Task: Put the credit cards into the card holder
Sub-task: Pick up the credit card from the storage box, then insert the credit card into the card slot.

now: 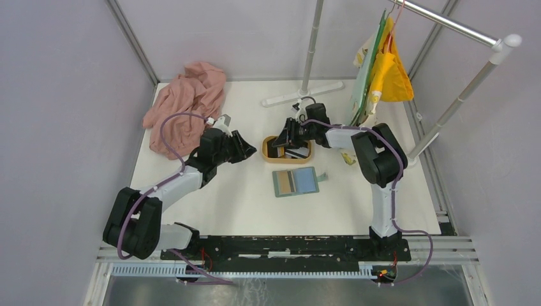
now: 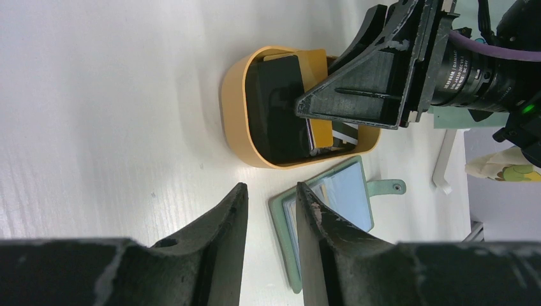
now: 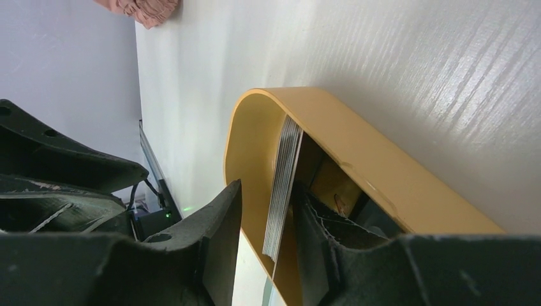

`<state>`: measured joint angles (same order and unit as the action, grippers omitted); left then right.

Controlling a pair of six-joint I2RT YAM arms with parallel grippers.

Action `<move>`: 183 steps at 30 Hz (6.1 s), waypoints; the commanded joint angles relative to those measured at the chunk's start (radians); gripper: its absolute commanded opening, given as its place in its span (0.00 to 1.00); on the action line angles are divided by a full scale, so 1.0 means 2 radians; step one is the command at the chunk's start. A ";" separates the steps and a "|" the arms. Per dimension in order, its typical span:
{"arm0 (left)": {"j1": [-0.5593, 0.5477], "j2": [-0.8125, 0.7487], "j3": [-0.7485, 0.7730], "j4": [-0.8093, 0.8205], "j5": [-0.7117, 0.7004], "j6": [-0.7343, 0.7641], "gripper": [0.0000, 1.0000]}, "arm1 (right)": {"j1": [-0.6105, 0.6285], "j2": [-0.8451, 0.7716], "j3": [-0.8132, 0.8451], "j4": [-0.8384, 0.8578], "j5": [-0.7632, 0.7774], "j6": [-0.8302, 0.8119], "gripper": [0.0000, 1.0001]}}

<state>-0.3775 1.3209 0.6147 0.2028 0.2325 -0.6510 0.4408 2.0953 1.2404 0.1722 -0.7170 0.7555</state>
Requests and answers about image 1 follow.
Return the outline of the yellow oval card tray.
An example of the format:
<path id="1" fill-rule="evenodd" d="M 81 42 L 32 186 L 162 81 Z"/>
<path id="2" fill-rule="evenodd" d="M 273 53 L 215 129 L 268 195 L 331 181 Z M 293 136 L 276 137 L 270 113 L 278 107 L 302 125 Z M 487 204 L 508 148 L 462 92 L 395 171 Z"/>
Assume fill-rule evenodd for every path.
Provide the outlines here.
<path id="1" fill-rule="evenodd" d="M 290 159 L 285 156 L 284 148 L 274 148 L 271 146 L 271 143 L 276 139 L 277 136 L 268 136 L 262 142 L 262 156 L 263 159 L 268 163 L 274 164 L 306 164 L 313 157 L 312 143 L 306 142 L 307 148 L 311 151 L 311 157 L 308 159 Z"/>

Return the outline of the yellow credit card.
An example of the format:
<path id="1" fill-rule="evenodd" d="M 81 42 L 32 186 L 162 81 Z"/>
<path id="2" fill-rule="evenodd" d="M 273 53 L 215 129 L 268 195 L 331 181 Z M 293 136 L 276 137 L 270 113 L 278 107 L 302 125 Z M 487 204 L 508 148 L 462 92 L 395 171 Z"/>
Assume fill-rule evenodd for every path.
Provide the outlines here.
<path id="1" fill-rule="evenodd" d="M 293 171 L 278 171 L 276 177 L 278 183 L 278 193 L 280 195 L 293 194 L 296 192 Z"/>

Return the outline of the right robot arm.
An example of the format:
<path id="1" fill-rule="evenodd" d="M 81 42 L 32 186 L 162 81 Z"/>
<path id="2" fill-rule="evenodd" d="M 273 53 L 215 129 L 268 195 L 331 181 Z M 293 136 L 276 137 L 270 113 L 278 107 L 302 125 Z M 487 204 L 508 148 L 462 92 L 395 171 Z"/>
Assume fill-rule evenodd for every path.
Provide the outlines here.
<path id="1" fill-rule="evenodd" d="M 314 141 L 327 149 L 352 149 L 364 178 L 371 184 L 373 218 L 368 250 L 377 260 L 387 259 L 402 240 L 395 225 L 396 191 L 408 166 L 406 154 L 386 123 L 373 127 L 331 124 L 322 103 L 298 106 L 295 117 L 273 141 L 275 148 L 299 149 Z"/>

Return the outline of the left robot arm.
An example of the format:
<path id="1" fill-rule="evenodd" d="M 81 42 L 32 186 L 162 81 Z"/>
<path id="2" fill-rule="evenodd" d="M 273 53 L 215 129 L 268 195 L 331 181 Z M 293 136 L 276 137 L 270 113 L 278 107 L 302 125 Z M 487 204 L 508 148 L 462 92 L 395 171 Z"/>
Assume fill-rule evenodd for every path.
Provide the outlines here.
<path id="1" fill-rule="evenodd" d="M 162 224 L 163 212 L 181 198 L 206 186 L 223 163 L 239 163 L 256 148 L 235 130 L 206 130 L 185 165 L 161 182 L 141 190 L 125 187 L 114 201 L 102 241 L 121 259 L 148 258 L 155 250 L 175 249 L 184 259 L 200 253 L 199 231 L 181 223 Z"/>

